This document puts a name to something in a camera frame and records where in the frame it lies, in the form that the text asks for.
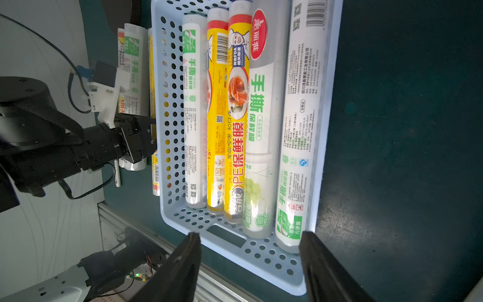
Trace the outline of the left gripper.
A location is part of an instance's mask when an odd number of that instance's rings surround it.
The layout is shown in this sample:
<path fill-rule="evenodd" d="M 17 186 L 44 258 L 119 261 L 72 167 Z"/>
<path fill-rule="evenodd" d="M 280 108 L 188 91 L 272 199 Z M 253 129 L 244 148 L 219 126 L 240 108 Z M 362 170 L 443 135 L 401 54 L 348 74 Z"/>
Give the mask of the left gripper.
<path fill-rule="evenodd" d="M 157 149 L 152 137 L 154 124 L 154 118 L 118 113 L 114 128 L 100 123 L 85 129 L 84 142 L 71 147 L 77 166 L 88 170 L 115 159 L 136 164 L 150 157 Z"/>

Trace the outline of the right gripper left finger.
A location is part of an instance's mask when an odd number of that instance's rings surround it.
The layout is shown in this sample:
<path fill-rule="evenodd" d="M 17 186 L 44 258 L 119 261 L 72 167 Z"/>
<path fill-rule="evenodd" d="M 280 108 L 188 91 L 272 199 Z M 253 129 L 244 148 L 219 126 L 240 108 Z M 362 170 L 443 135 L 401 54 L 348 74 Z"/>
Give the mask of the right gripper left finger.
<path fill-rule="evenodd" d="M 201 238 L 191 232 L 132 301 L 193 301 L 201 265 Z"/>

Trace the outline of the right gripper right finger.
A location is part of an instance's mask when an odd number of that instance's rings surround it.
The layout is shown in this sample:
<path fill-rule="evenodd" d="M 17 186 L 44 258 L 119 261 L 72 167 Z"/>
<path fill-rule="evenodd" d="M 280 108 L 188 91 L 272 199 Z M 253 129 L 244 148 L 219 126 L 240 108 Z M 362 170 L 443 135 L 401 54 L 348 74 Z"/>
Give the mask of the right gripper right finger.
<path fill-rule="evenodd" d="M 313 232 L 299 244 L 309 301 L 373 301 Z"/>

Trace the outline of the yellow wrap roll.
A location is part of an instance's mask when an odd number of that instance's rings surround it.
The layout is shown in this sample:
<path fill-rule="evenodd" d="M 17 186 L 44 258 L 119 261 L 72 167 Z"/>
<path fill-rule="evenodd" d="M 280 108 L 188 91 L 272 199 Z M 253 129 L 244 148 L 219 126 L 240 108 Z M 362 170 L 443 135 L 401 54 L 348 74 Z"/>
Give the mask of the yellow wrap roll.
<path fill-rule="evenodd" d="M 234 1 L 229 8 L 224 216 L 231 224 L 242 222 L 244 210 L 251 5 Z"/>
<path fill-rule="evenodd" d="M 117 30 L 117 39 L 118 39 L 118 68 L 121 70 L 125 70 L 125 30 L 123 28 L 118 28 Z M 118 98 L 118 112 L 124 113 L 125 112 L 125 99 L 123 93 L 119 93 Z"/>
<path fill-rule="evenodd" d="M 225 201 L 225 120 L 228 10 L 208 12 L 208 211 L 222 215 Z"/>
<path fill-rule="evenodd" d="M 149 78 L 150 78 L 150 117 L 156 119 L 155 109 L 155 73 L 154 73 L 154 51 L 153 51 L 153 34 L 152 29 L 148 29 L 148 47 L 149 47 Z M 159 163 L 158 152 L 155 151 L 151 157 L 152 167 L 152 193 L 154 196 L 160 196 L 159 182 Z"/>

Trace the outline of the light blue plastic basket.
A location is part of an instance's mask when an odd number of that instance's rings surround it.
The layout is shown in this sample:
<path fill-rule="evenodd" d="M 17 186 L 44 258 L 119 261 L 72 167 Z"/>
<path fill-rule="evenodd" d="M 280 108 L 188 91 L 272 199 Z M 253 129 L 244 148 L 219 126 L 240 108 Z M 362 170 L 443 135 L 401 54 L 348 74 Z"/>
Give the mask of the light blue plastic basket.
<path fill-rule="evenodd" d="M 306 294 L 341 1 L 152 1 L 160 212 L 281 290 Z"/>

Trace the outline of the white green wrap roll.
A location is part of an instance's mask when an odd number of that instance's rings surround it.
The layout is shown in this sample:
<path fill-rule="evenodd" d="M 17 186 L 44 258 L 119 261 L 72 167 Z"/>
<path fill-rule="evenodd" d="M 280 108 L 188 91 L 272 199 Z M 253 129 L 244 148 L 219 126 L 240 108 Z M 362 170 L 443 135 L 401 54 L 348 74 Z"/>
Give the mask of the white green wrap roll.
<path fill-rule="evenodd" d="M 290 1 L 252 3 L 243 229 L 253 239 L 274 225 L 290 13 Z"/>
<path fill-rule="evenodd" d="M 149 53 L 148 30 L 142 26 L 126 23 L 125 71 L 130 73 L 130 88 L 122 92 L 125 99 L 125 114 L 148 117 L 149 97 Z"/>
<path fill-rule="evenodd" d="M 293 1 L 289 32 L 275 241 L 297 254 L 308 221 L 333 1 Z"/>
<path fill-rule="evenodd" d="M 186 203 L 195 209 L 207 205 L 208 195 L 207 24 L 207 18 L 200 15 L 182 19 Z"/>

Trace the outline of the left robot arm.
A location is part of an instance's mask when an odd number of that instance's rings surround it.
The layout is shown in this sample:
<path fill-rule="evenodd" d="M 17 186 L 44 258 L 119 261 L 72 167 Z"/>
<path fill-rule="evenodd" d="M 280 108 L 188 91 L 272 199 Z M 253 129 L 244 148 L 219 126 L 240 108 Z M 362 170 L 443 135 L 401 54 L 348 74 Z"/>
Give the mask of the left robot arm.
<path fill-rule="evenodd" d="M 54 182 L 76 200 L 66 178 L 116 159 L 134 164 L 150 157 L 157 150 L 153 124 L 153 118 L 119 113 L 113 127 L 83 128 L 56 109 L 42 81 L 2 77 L 1 211 L 19 206 L 17 192 L 42 198 Z"/>

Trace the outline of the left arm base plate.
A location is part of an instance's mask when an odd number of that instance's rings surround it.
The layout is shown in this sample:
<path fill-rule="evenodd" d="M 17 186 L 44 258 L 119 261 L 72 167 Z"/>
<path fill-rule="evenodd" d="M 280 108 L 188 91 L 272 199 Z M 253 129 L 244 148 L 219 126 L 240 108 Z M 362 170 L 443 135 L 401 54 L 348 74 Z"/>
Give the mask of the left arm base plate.
<path fill-rule="evenodd" d="M 89 287 L 85 301 L 91 301 L 118 288 L 127 275 L 139 266 L 148 265 L 148 272 L 157 270 L 167 259 L 167 252 L 146 238 L 140 232 L 127 227 L 121 233 L 118 246 L 126 247 L 114 253 L 112 250 L 96 252 L 80 260 L 77 265 L 88 275 L 86 286 Z"/>

